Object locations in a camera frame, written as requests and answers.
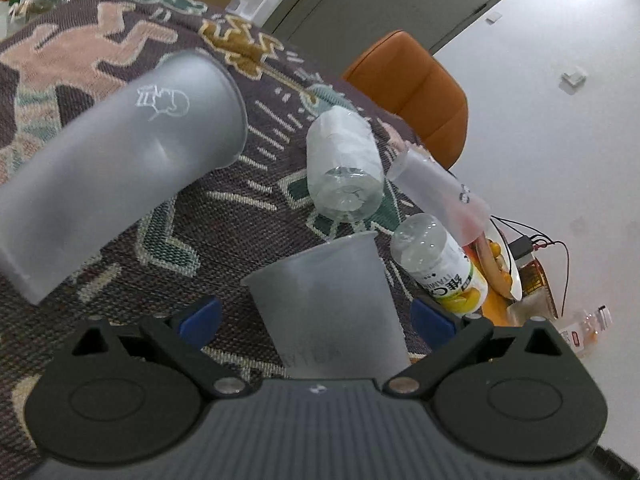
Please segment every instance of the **table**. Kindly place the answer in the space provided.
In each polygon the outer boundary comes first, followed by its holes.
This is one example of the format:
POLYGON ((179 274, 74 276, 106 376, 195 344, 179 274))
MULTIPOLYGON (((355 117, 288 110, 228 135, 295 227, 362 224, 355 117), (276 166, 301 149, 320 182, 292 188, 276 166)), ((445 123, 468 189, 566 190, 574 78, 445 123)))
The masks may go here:
POLYGON ((239 281, 335 237, 380 232, 376 242, 408 351, 428 351, 409 321, 418 290, 388 250, 390 234, 419 210, 386 183, 372 218, 335 224, 315 212, 305 178, 306 130, 332 105, 370 121, 385 171, 393 152, 377 119, 407 140, 416 137, 292 46, 200 2, 78 0, 1 43, 0 184, 74 117, 183 49, 215 57, 238 83, 250 125, 245 150, 231 167, 207 174, 149 212, 39 306, 27 304, 0 278, 0 478, 13 478, 37 460, 21 406, 52 352, 89 315, 125 324, 215 294, 224 321, 207 353, 248 380, 284 375, 239 281))

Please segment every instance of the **metal screw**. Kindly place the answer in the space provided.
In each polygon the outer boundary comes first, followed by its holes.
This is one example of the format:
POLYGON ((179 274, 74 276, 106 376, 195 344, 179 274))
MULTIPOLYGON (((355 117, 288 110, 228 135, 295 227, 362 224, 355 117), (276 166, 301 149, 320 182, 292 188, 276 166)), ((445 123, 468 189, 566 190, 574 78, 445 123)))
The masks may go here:
POLYGON ((316 386, 312 386, 311 388, 309 388, 309 391, 312 394, 316 394, 316 395, 322 395, 327 390, 328 390, 328 388, 326 386, 324 386, 323 384, 316 384, 316 386))
POLYGON ((234 395, 244 390, 244 381, 237 377, 223 377, 218 379, 213 387, 221 394, 234 395))
POLYGON ((396 394, 412 394, 420 388, 420 383, 411 377, 396 377, 389 381, 389 389, 396 394))

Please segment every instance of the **gray ribbed surface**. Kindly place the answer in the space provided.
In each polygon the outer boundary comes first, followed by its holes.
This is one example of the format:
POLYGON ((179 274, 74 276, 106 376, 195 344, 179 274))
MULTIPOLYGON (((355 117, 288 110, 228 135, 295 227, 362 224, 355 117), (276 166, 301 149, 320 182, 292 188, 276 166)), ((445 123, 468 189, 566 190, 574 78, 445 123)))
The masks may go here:
POLYGON ((418 402, 370 381, 265 381, 252 397, 218 402, 198 431, 128 470, 49 463, 37 480, 603 480, 586 461, 527 472, 482 462, 442 437, 418 402))

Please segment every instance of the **wall switch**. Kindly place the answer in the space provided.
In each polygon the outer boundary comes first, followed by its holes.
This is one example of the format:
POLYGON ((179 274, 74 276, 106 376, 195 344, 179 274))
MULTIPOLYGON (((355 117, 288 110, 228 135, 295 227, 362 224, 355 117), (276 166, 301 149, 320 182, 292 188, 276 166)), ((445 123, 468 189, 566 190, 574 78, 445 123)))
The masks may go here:
POLYGON ((569 83, 572 88, 577 88, 578 86, 584 84, 586 79, 587 74, 581 68, 575 68, 572 72, 564 72, 562 74, 562 80, 569 83))
POLYGON ((497 22, 500 18, 502 17, 502 15, 500 14, 500 12, 496 12, 494 10, 494 12, 490 12, 486 17, 485 20, 487 20, 487 22, 490 25, 493 25, 495 22, 497 22))

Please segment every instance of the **bottle label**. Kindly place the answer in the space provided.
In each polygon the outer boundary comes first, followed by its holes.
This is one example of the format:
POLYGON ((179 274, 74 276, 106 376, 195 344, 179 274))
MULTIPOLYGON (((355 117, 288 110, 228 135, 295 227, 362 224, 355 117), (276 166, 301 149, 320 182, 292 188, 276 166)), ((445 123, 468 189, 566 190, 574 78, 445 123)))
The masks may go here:
POLYGON ((449 233, 439 259, 428 272, 412 276, 434 300, 460 316, 480 308, 488 293, 484 276, 449 233))
POLYGON ((353 168, 379 183, 385 180, 369 123, 357 112, 334 106, 311 124, 306 135, 306 182, 312 197, 322 177, 337 168, 353 168))
POLYGON ((574 352, 578 353, 584 350, 584 335, 580 323, 573 323, 563 328, 560 335, 574 352))

